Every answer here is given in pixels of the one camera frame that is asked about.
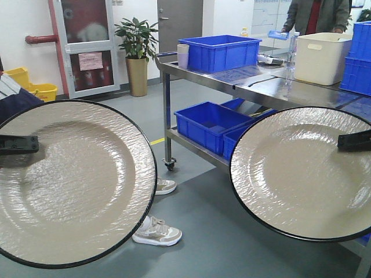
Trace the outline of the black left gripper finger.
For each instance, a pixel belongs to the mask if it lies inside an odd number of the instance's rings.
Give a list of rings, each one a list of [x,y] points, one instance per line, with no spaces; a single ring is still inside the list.
[[[37,136],[1,135],[1,156],[22,155],[38,151]]]

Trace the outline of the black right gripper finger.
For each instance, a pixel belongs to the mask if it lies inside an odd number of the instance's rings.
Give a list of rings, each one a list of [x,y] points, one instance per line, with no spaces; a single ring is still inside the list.
[[[339,135],[337,147],[341,151],[369,151],[370,130]]]

